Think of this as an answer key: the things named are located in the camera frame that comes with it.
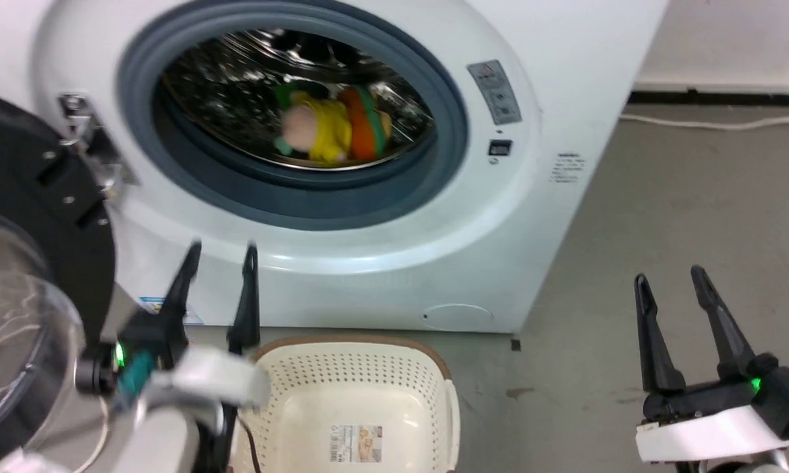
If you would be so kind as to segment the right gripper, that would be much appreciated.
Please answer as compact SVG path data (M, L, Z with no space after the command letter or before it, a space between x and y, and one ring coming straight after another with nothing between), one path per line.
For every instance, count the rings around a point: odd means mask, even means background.
M789 448L789 367L755 355L701 265L690 268L718 354L719 380L686 384L674 367L646 275L634 280L642 388L647 396L635 444L644 463L785 465Z

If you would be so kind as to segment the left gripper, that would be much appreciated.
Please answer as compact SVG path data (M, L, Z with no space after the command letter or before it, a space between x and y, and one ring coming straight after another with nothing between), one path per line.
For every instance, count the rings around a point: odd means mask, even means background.
M75 387L98 396L117 416L146 416L163 406L259 409L271 397L270 374L242 354L260 343L258 249L250 242L228 348L192 345L184 327L188 294L201 259L194 240L167 290L160 314L134 314L117 338L88 345L77 357Z

